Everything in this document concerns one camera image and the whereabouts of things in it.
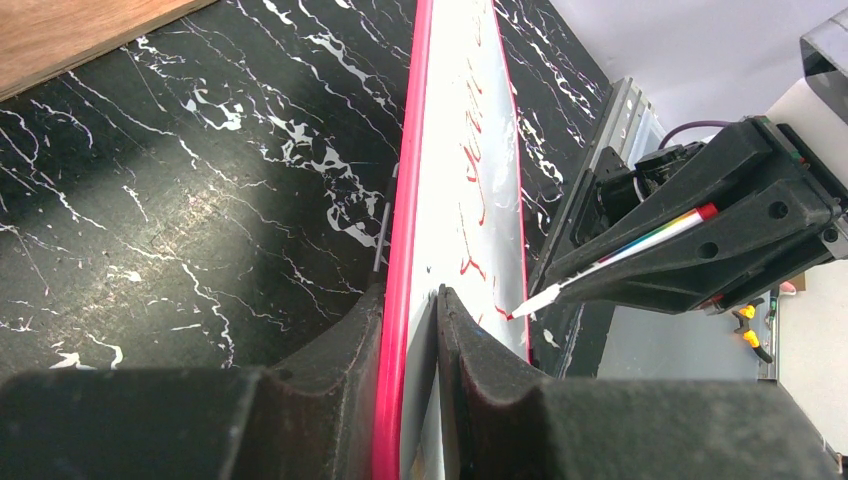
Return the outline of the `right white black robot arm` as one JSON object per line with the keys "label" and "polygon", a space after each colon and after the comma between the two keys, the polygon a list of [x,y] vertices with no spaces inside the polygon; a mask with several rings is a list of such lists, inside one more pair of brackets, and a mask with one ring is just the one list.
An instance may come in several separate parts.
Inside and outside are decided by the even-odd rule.
{"label": "right white black robot arm", "polygon": [[733,122],[590,172],[542,279],[559,299],[727,310],[847,256],[847,185],[786,123]]}

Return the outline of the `pink framed whiteboard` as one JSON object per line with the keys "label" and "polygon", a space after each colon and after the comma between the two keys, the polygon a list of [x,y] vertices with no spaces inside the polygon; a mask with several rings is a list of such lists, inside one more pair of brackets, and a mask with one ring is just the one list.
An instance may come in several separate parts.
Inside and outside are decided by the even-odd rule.
{"label": "pink framed whiteboard", "polygon": [[400,479],[422,447],[440,477],[428,307],[453,288],[473,322],[529,359],[517,109],[495,6],[416,7],[379,343],[372,475]]}

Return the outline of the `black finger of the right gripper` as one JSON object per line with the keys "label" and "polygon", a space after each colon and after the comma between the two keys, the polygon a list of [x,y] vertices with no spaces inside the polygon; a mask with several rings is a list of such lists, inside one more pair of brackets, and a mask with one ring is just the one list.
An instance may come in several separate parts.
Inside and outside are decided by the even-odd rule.
{"label": "black finger of the right gripper", "polygon": [[725,311],[835,257],[835,170],[788,123],[749,117],[711,141],[657,151],[641,194],[543,274],[568,302],[661,313]]}

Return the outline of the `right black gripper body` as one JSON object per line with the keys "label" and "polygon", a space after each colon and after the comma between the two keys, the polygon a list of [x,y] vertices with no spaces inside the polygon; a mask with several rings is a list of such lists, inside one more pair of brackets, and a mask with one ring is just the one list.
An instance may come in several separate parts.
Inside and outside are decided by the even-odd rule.
{"label": "right black gripper body", "polygon": [[847,256],[847,188],[789,124],[751,121],[772,153],[752,171],[749,298]]}

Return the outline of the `red capped whiteboard marker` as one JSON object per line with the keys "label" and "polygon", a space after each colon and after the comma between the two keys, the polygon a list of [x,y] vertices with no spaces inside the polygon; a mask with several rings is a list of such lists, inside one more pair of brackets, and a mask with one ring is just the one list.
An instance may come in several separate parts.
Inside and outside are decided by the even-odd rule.
{"label": "red capped whiteboard marker", "polygon": [[707,203],[700,207],[695,207],[685,214],[657,227],[649,233],[642,235],[636,240],[626,244],[613,253],[601,257],[599,260],[591,264],[589,267],[575,275],[558,281],[553,285],[545,288],[540,293],[530,297],[510,314],[506,315],[507,320],[512,320],[515,317],[522,317],[535,313],[545,306],[552,304],[559,296],[564,287],[569,286],[599,270],[604,269],[614,263],[618,263],[626,258],[629,258],[637,253],[650,249],[660,243],[663,243],[672,237],[675,237],[686,230],[689,230],[718,214],[718,209],[713,203]]}

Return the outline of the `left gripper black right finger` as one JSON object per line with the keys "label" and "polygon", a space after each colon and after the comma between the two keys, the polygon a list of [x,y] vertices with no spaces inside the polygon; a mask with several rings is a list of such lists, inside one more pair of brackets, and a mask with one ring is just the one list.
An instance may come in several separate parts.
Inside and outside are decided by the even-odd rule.
{"label": "left gripper black right finger", "polygon": [[437,293],[450,479],[834,479],[808,417],[767,382],[556,379]]}

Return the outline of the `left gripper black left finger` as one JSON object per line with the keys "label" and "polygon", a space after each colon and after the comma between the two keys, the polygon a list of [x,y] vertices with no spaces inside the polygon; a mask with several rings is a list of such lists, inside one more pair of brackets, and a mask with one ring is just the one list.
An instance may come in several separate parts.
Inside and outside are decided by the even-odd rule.
{"label": "left gripper black left finger", "polygon": [[55,370],[1,388],[5,479],[367,479],[385,288],[273,367]]}

